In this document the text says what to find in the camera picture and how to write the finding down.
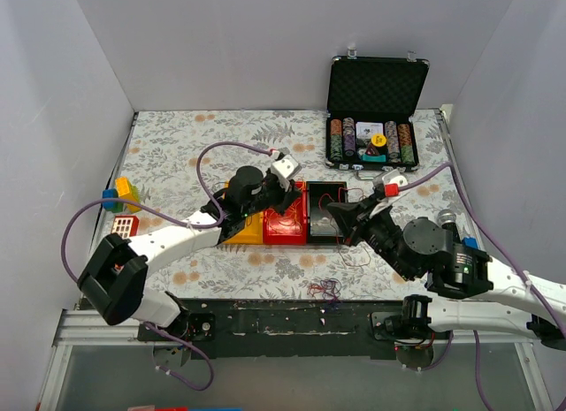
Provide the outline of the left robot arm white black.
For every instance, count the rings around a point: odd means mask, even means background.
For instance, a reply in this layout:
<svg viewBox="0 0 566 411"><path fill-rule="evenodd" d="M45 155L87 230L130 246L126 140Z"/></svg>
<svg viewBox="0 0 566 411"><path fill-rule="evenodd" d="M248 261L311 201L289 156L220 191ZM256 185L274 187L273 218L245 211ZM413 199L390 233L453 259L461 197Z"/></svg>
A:
<svg viewBox="0 0 566 411"><path fill-rule="evenodd" d="M149 275L231 239L251 215L267 209L284 213L300 195L294 182L300 169L289 157L267 171L243 166L224 191L180 225L129 239L116 233L105 236L80 274L80 291L108 325L133 318L153 323L167 339L181 339L187 333L188 312L173 294L147 287Z"/></svg>

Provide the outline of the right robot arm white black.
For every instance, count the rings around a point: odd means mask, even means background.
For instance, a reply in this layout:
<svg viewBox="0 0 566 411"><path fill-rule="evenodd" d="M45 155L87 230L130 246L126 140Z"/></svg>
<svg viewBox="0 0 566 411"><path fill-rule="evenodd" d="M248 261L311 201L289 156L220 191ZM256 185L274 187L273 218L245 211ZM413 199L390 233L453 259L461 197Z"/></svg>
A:
<svg viewBox="0 0 566 411"><path fill-rule="evenodd" d="M565 287L518 270L463 243L455 222L419 217L397 225L387 200L330 203L344 242L363 242L405 281L425 281L426 294L404 298L400 314L375 323L381 337L420 338L434 332L512 333L565 348Z"/></svg>

